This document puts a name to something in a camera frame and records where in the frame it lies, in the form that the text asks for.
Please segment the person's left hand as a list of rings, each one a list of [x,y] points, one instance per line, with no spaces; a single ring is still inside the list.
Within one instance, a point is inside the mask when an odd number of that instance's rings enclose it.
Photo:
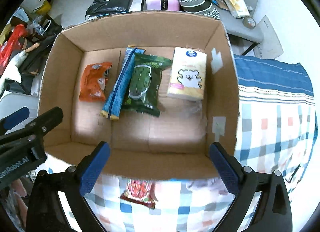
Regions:
[[[21,220],[23,222],[23,225],[26,226],[28,207],[25,205],[22,198],[28,195],[27,191],[24,188],[23,183],[21,182],[20,179],[13,181],[11,183],[11,187],[14,190],[14,195],[18,203]]]

